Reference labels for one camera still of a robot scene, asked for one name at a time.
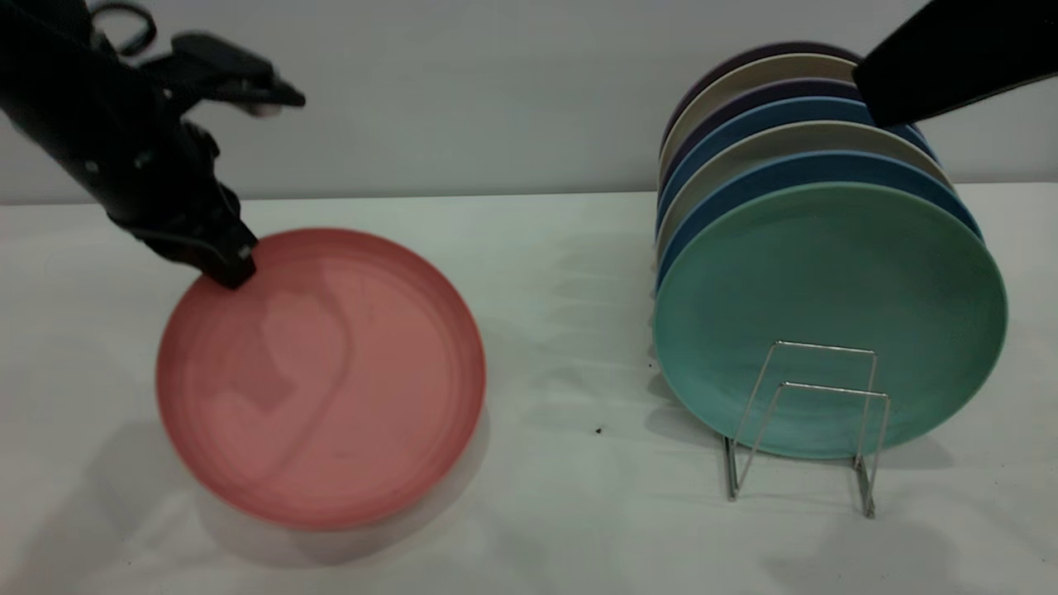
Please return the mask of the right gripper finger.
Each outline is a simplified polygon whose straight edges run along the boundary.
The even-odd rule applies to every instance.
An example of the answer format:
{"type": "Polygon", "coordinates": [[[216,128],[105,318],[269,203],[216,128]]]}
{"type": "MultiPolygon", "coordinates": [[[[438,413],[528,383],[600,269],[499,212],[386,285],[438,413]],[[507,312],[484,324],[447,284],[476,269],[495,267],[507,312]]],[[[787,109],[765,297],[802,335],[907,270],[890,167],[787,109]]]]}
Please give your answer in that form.
{"type": "Polygon", "coordinates": [[[930,1],[853,79],[876,124],[918,123],[1057,72],[1055,1],[930,1]]]}

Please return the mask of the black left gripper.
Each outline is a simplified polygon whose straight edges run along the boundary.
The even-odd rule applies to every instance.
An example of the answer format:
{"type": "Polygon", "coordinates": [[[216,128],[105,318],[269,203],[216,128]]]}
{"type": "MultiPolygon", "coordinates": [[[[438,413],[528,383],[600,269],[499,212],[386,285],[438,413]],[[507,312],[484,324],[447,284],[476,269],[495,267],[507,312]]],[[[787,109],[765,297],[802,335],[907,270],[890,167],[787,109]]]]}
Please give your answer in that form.
{"type": "Polygon", "coordinates": [[[224,288],[256,274],[258,240],[241,220],[237,196],[215,173],[219,147],[188,120],[116,120],[106,136],[106,214],[163,251],[188,251],[188,264],[224,288]]]}

